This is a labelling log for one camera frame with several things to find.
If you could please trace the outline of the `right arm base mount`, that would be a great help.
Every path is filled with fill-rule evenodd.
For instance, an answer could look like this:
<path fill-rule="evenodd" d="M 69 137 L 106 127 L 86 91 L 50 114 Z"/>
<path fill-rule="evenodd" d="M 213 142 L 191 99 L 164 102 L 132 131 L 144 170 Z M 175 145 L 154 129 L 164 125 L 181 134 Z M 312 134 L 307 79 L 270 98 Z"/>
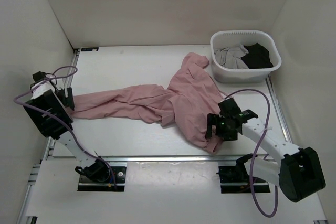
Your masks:
<path fill-rule="evenodd" d="M 222 194 L 250 194 L 251 183 L 245 164 L 251 160 L 252 154 L 247 154 L 236 160 L 235 165 L 218 167 L 220 188 Z"/>

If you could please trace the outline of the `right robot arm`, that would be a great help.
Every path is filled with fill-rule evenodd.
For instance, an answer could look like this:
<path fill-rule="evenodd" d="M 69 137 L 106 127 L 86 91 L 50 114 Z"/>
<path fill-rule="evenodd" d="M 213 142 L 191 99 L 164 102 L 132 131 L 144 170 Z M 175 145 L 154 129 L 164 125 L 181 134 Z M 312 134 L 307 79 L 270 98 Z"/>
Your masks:
<path fill-rule="evenodd" d="M 224 183 L 248 182 L 251 178 L 270 182 L 281 189 L 292 202 L 324 189 L 326 181 L 317 152 L 287 142 L 278 136 L 252 110 L 242 111 L 234 99 L 219 103 L 219 114 L 208 114 L 206 138 L 218 136 L 224 141 L 238 139 L 238 135 L 260 143 L 273 159 L 271 162 L 252 154 L 236 160 L 235 166 L 219 168 Z"/>

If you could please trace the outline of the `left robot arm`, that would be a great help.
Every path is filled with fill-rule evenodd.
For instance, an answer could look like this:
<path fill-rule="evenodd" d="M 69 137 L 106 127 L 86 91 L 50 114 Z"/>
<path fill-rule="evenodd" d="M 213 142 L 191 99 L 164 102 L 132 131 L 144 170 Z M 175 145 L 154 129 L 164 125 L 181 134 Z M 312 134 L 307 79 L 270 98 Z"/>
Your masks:
<path fill-rule="evenodd" d="M 75 108 L 72 88 L 63 88 L 55 75 L 45 72 L 33 74 L 30 85 L 32 97 L 24 109 L 44 137 L 50 137 L 65 146 L 80 162 L 75 171 L 96 182 L 108 180 L 110 168 L 100 156 L 88 152 L 75 139 L 73 119 L 68 111 Z"/>

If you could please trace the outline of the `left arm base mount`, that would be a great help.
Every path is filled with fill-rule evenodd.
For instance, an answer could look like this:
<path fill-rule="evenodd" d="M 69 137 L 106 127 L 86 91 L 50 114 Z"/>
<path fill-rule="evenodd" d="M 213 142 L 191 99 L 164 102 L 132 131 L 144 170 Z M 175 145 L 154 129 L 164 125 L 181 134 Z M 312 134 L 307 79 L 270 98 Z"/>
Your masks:
<path fill-rule="evenodd" d="M 124 192 L 127 177 L 126 163 L 111 163 L 114 178 L 107 174 L 98 180 L 89 179 L 83 172 L 79 172 L 77 191 L 87 192 Z"/>

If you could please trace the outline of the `pink trousers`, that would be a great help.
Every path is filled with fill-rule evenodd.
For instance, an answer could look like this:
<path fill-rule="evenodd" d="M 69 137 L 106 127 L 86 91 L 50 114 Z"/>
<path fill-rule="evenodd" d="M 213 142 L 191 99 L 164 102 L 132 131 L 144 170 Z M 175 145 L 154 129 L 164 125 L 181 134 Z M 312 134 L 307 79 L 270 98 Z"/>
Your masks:
<path fill-rule="evenodd" d="M 189 143 L 214 154 L 223 141 L 217 136 L 206 139 L 207 116 L 219 113 L 223 97 L 205 71 L 208 65 L 205 56 L 189 53 L 167 88 L 142 84 L 76 95 L 70 115 L 87 120 L 129 118 L 162 127 L 175 123 Z"/>

